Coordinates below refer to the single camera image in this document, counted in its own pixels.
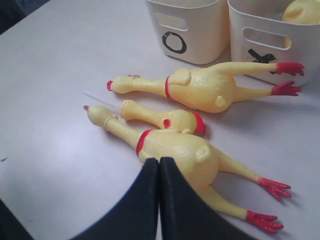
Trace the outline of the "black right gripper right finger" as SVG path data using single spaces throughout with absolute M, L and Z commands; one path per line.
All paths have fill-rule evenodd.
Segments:
M 245 240 L 247 234 L 211 210 L 171 157 L 160 159 L 160 219 L 164 240 Z

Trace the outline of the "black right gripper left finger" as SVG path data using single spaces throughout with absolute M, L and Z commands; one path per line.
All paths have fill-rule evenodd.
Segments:
M 159 211 L 159 163 L 149 158 L 119 202 L 75 240 L 154 240 Z

